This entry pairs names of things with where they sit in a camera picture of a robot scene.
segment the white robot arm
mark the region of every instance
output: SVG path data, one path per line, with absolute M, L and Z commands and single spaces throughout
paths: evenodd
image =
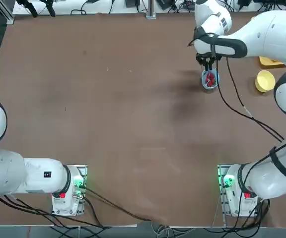
M 0 104 L 0 140 L 5 135 L 7 116 Z M 53 213 L 83 214 L 86 166 L 63 165 L 48 158 L 23 158 L 0 149 L 0 195 L 13 193 L 51 193 Z
M 195 20 L 193 45 L 202 59 L 265 56 L 286 64 L 286 11 L 261 13 L 235 33 L 225 36 L 231 28 L 229 12 L 215 0 L 197 0 Z M 276 83 L 274 98 L 286 114 L 286 73 Z M 224 185 L 232 216 L 248 216 L 257 197 L 268 199 L 286 194 L 286 147 L 276 153 L 273 150 L 271 157 L 255 166 L 249 175 L 255 163 L 229 168 Z

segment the red button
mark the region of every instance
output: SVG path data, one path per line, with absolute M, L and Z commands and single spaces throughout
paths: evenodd
M 245 193 L 244 193 L 244 197 L 245 197 L 245 198 L 249 198 L 249 197 L 251 197 L 251 195 L 250 195 L 250 193 L 245 192 Z

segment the brown tabletop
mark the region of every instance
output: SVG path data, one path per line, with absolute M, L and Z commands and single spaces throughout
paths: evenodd
M 233 31 L 253 14 L 233 14 Z M 195 49 L 186 47 L 194 21 L 193 14 L 16 20 L 0 50 L 0 102 L 9 123 L 0 148 L 88 164 L 88 185 L 131 212 L 167 225 L 210 226 L 217 164 L 256 161 L 278 143 L 228 109 L 217 90 L 202 90 Z M 222 93 L 242 110 L 225 59 L 219 66 Z M 254 88 L 257 58 L 230 59 L 230 67 L 246 107 L 286 136 L 272 93 Z M 271 70 L 276 78 L 284 71 Z M 50 208 L 49 195 L 20 197 Z M 104 224 L 138 222 L 92 200 Z M 94 222 L 88 210 L 77 218 Z M 49 222 L 0 204 L 2 224 Z M 215 226 L 222 225 L 219 206 Z M 271 200 L 264 225 L 286 227 L 286 196 Z

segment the black cable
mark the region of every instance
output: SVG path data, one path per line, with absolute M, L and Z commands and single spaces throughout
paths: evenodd
M 71 237 L 71 236 L 68 236 L 68 235 L 67 235 L 67 232 L 69 232 L 70 230 L 68 230 L 68 231 L 66 231 L 66 232 L 61 232 L 61 231 L 56 230 L 56 229 L 53 228 L 53 227 L 49 227 L 49 228 L 52 229 L 52 230 L 54 230 L 54 231 L 56 231 L 56 232 L 58 232 L 58 233 L 60 233 L 60 234 L 62 234 L 60 237 L 74 238 L 74 237 Z
M 58 238 L 62 238 L 62 237 L 64 237 L 68 232 L 70 232 L 71 230 L 66 230 L 63 234 L 61 234 L 60 235 L 60 237 L 58 237 Z
M 223 3 L 223 4 L 226 4 L 229 8 L 229 11 L 234 11 L 234 8 L 232 8 L 232 6 L 227 2 L 228 0 L 226 0 L 226 1 L 218 0 L 218 1 Z
M 173 236 L 174 236 L 174 238 L 176 238 L 176 235 L 175 235 L 174 229 L 172 229 L 172 232 L 173 232 Z
M 262 6 L 257 10 L 257 11 L 260 11 L 265 5 L 265 2 L 262 3 Z
M 97 232 L 97 233 L 95 233 L 95 234 L 93 234 L 93 235 L 91 235 L 91 236 L 89 236 L 89 237 L 85 237 L 85 238 L 92 238 L 92 237 L 98 236 L 101 232 L 103 232 L 103 231 L 105 231 L 105 230 L 107 230 L 107 229 L 110 229 L 110 228 L 106 228 L 106 229 L 104 229 L 104 230 L 101 230 L 101 231 L 99 231 L 99 232 Z
M 40 14 L 46 9 L 46 7 L 47 7 L 47 6 L 45 6 L 44 9 L 43 9 L 40 13 L 38 13 L 38 15 L 40 15 Z
M 226 57 L 226 60 L 227 60 L 227 67 L 228 67 L 228 71 L 229 71 L 229 75 L 230 75 L 230 78 L 232 80 L 232 83 L 233 83 L 233 87 L 236 91 L 236 94 L 237 94 L 237 97 L 238 97 L 238 100 L 240 102 L 240 104 L 242 105 L 242 107 L 245 108 L 244 104 L 242 103 L 242 100 L 239 96 L 239 93 L 238 93 L 238 89 L 237 89 L 237 86 L 236 86 L 236 83 L 235 83 L 235 80 L 232 76 L 232 73 L 231 73 L 231 70 L 230 70 L 230 65 L 229 65 L 229 60 L 228 60 L 228 57 Z M 254 117 L 246 117 L 246 118 L 249 118 L 250 120 L 253 120 L 254 122 L 256 122 L 263 130 L 265 130 L 267 133 L 269 133 L 271 136 L 273 136 L 277 141 L 279 142 L 282 142 L 280 139 L 278 139 L 274 134 L 272 134 L 270 131 L 268 131 L 265 127 L 269 128 L 271 131 L 273 131 L 277 136 L 279 136 L 282 140 L 284 140 L 284 137 L 281 136 L 276 130 L 274 130 L 272 127 L 270 127 L 269 125 L 255 119 Z
M 37 212 L 32 212 L 31 210 L 25 210 L 23 208 L 19 208 L 19 207 L 16 207 L 14 205 L 11 205 L 9 203 L 7 203 L 6 201 L 4 201 L 3 199 L 0 198 L 0 202 L 5 204 L 6 206 L 8 207 L 11 207 L 11 208 L 14 208 L 16 210 L 19 210 L 19 211 L 23 211 L 23 212 L 26 212 L 26 213 L 30 213 L 30 214 L 34 214 L 34 215 L 41 215 L 41 214 L 38 214 Z M 67 217 L 67 216 L 62 216 L 62 215 L 58 215 L 58 214 L 46 214 L 46 215 L 49 215 L 49 216 L 55 216 L 55 217 L 61 217 L 61 218 L 64 218 L 64 219 L 67 219 L 67 220 L 71 220 L 71 221 L 75 221 L 75 222 L 80 222 L 80 223 L 84 223 L 84 224 L 87 224 L 87 225 L 90 225 L 90 226 L 94 226 L 94 227 L 98 227 L 98 228 L 101 228 L 95 224 L 92 224 L 92 223 L 89 223 L 89 222 L 85 222 L 85 221 L 81 221 L 81 220 L 78 220 L 78 219 L 74 219 L 74 218 L 71 218 L 71 217 Z
M 177 3 L 177 0 L 175 0 L 174 4 L 171 5 L 167 13 L 169 13 L 171 10 L 176 11 L 178 9 L 176 6 L 176 3 Z
M 90 208 L 91 208 L 91 210 L 92 210 L 93 216 L 94 216 L 94 218 L 95 218 L 97 224 L 98 224 L 100 227 L 104 228 L 104 226 L 100 223 L 100 221 L 99 221 L 99 219 L 98 219 L 98 217 L 97 217 L 97 214 L 95 213 L 94 207 L 93 207 L 92 203 L 90 202 L 90 200 L 89 200 L 88 198 L 86 198 L 86 197 L 84 197 L 84 200 L 89 204 L 89 206 L 90 206 Z
M 70 231 L 70 230 L 75 230 L 75 229 L 78 228 L 78 227 L 69 228 L 69 227 L 65 226 L 63 223 L 61 223 L 60 220 L 56 217 L 55 214 L 50 214 L 50 213 L 45 212 L 45 211 L 43 211 L 43 210 L 41 210 L 41 209 L 33 208 L 33 207 L 29 206 L 28 204 L 26 204 L 25 202 L 21 201 L 20 199 L 16 199 L 16 200 L 18 200 L 19 202 L 23 203 L 25 206 L 22 206 L 22 205 L 20 205 L 20 204 L 18 204 L 18 203 L 13 202 L 13 201 L 10 200 L 6 195 L 4 195 L 4 197 L 5 197 L 11 204 L 13 204 L 13 205 L 15 205 L 15 206 L 22 207 L 22 208 L 27 208 L 27 209 L 31 209 L 31 210 L 36 211 L 36 212 L 38 213 L 38 215 L 41 215 L 41 216 L 45 217 L 45 218 L 46 218 L 47 220 L 49 220 L 52 224 L 54 224 L 56 227 L 63 227 L 63 228 L 66 228 L 68 231 Z M 39 211 L 45 213 L 47 216 L 51 216 L 51 217 L 55 218 L 62 226 L 58 226 L 56 223 L 54 223 L 52 220 L 50 220 L 48 217 L 46 217 L 46 215 L 40 213 Z M 111 227 L 102 228 L 103 230 L 101 230 L 101 231 L 98 232 L 98 233 L 95 233 L 95 232 L 91 231 L 90 229 L 88 229 L 88 228 L 86 228 L 86 227 L 81 227 L 81 228 L 84 229 L 84 230 L 86 230 L 86 231 L 88 231 L 88 232 L 91 232 L 91 233 L 92 233 L 92 236 L 91 236 L 91 237 L 96 236 L 97 238 L 101 238 L 101 237 L 98 236 L 97 234 L 99 234 L 100 232 L 102 232 L 102 231 L 104 231 L 104 230 L 106 230 L 106 229 L 109 229 L 109 228 L 111 228 Z M 59 233 L 62 234 L 60 237 L 62 237 L 62 236 L 69 237 L 69 236 L 66 235 L 66 233 L 67 233 L 68 231 L 66 231 L 65 233 L 61 233 L 61 232 L 59 232 L 59 231 L 57 231 L 57 232 L 59 232 Z
M 87 188 L 87 187 L 85 187 L 85 186 L 79 186 L 79 187 L 80 187 L 80 188 L 83 188 L 83 189 L 86 189 L 86 190 L 88 190 L 89 192 L 92 192 L 93 194 L 95 194 L 96 196 L 98 196 L 99 198 L 101 198 L 102 200 L 108 202 L 108 203 L 109 203 L 110 205 L 112 205 L 113 207 L 115 207 L 115 208 L 117 208 L 117 209 L 123 211 L 124 213 L 130 215 L 131 217 L 134 217 L 134 218 L 136 218 L 136 219 L 138 219 L 138 220 L 141 220 L 141 221 L 150 221 L 150 219 L 146 219 L 146 218 L 139 217 L 139 216 L 137 216 L 137 215 L 135 215 L 135 214 L 133 214 L 133 213 L 131 213 L 131 212 L 125 210 L 123 207 L 120 207 L 120 206 L 116 205 L 115 203 L 109 201 L 108 199 L 106 199 L 105 197 L 101 196 L 101 195 L 98 194 L 97 192 L 91 190 L 90 188 Z
M 44 218 L 46 218 L 48 221 L 50 221 L 53 225 L 58 226 L 54 221 L 52 221 L 51 219 L 49 219 L 49 218 L 47 217 L 47 215 L 44 215 L 44 214 L 47 214 L 48 212 L 45 212 L 45 211 L 43 211 L 43 210 L 41 210 L 41 209 L 32 208 L 31 206 L 29 206 L 28 204 L 26 204 L 25 202 L 23 202 L 23 201 L 20 200 L 20 199 L 16 199 L 16 200 L 19 201 L 19 202 L 21 202 L 22 204 L 24 204 L 24 206 L 23 206 L 23 205 L 20 205 L 20 204 L 18 204 L 18 203 L 16 203 L 16 202 L 13 202 L 7 195 L 4 195 L 4 197 L 6 198 L 6 200 L 7 200 L 8 202 L 10 202 L 11 204 L 13 204 L 14 206 L 21 207 L 21 208 L 29 208 L 30 210 L 34 210 L 35 212 L 39 213 L 41 216 L 43 216 Z M 69 227 L 65 226 L 57 217 L 54 217 L 53 214 L 50 214 L 50 213 L 48 213 L 48 214 L 49 214 L 48 216 L 51 216 L 51 217 L 53 217 L 54 219 L 56 219 L 62 227 L 66 228 L 66 229 L 68 229 L 68 230 L 70 229 Z
M 143 3 L 143 6 L 144 6 L 145 11 L 148 12 L 148 9 L 147 9 L 147 7 L 146 7 L 146 5 L 145 5 L 144 0 L 142 0 L 142 3 Z
M 81 227 L 82 229 L 90 232 L 93 236 L 97 237 L 97 238 L 101 238 L 101 236 L 98 235 L 98 233 L 93 232 L 92 230 L 88 229 L 87 227 Z
M 111 11 L 112 11 L 113 3 L 114 3 L 114 0 L 111 1 L 111 7 L 110 7 L 110 10 L 109 10 L 109 14 L 110 14 Z
M 84 7 L 87 3 L 88 3 L 88 1 L 85 1 L 85 2 L 82 4 L 82 6 L 81 6 L 80 9 L 73 9 L 73 10 L 71 10 L 70 16 L 72 15 L 72 13 L 73 13 L 74 11 L 79 11 L 81 15 L 86 15 L 87 12 L 86 12 L 85 10 L 83 10 L 83 7 Z

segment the yellow bowl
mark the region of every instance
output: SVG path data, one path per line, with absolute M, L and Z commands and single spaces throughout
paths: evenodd
M 275 84 L 276 84 L 276 79 L 269 71 L 261 70 L 258 73 L 255 85 L 260 92 L 265 93 L 274 89 Z

